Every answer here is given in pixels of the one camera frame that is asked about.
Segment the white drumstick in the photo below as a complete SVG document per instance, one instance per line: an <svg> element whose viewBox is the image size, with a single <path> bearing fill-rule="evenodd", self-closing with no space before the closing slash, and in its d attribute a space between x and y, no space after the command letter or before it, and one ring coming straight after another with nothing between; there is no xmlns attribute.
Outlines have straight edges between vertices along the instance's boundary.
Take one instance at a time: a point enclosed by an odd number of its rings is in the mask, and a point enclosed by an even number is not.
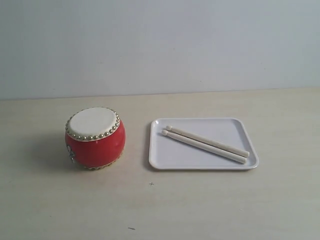
<svg viewBox="0 0 320 240"><path fill-rule="evenodd" d="M169 132L167 130L162 130L161 133L165 137L168 137L168 138L174 139L176 141L182 142L184 144L193 146L195 148L198 148L198 149L201 149L201 150L216 154L218 156L233 160L233 161L238 162L240 164L245 164L247 162L247 158L246 157L242 157L240 155L237 155L237 154L234 154L234 153L219 149L217 147L213 147L213 146L210 146L208 144L201 143L199 141L184 137L182 135L179 135L179 134L176 134L176 133L173 133L173 132Z"/></svg>
<svg viewBox="0 0 320 240"><path fill-rule="evenodd" d="M218 149L221 149L221 150L224 150L224 151L227 151L227 152L230 152L230 153L233 153L233 154L245 157L245 158L248 158L250 156L250 153L248 151L246 151L246 150L242 150L242 149L239 149L239 148L236 148L236 147L233 147L233 146L229 146L229 145L226 145L226 144L218 142L218 141L210 140L210 139L207 139L205 137L202 137L202 136L199 136L199 135L196 135L196 134L193 134L193 133L190 133L190 132L175 128L175 127L173 127L171 125L167 125L165 127L165 129L167 131L173 132L175 134L190 138L192 140L201 142L203 144L210 145L212 147L216 147Z"/></svg>

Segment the small red drum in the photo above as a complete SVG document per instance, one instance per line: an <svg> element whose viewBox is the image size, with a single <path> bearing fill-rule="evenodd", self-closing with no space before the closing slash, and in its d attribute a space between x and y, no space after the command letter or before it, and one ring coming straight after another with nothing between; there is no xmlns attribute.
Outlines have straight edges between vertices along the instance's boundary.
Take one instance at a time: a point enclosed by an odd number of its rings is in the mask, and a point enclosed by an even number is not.
<svg viewBox="0 0 320 240"><path fill-rule="evenodd" d="M65 124L65 144L72 162L90 170L113 164L122 155L126 131L119 114L109 107L90 107Z"/></svg>

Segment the white plastic tray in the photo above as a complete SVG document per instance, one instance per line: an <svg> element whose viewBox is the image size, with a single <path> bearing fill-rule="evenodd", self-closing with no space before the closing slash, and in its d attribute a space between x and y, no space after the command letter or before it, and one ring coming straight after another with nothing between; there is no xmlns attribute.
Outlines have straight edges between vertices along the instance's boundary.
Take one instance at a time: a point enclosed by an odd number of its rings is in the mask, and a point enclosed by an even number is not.
<svg viewBox="0 0 320 240"><path fill-rule="evenodd" d="M259 158L236 118L158 118L150 125L148 162L157 170L244 171Z"/></svg>

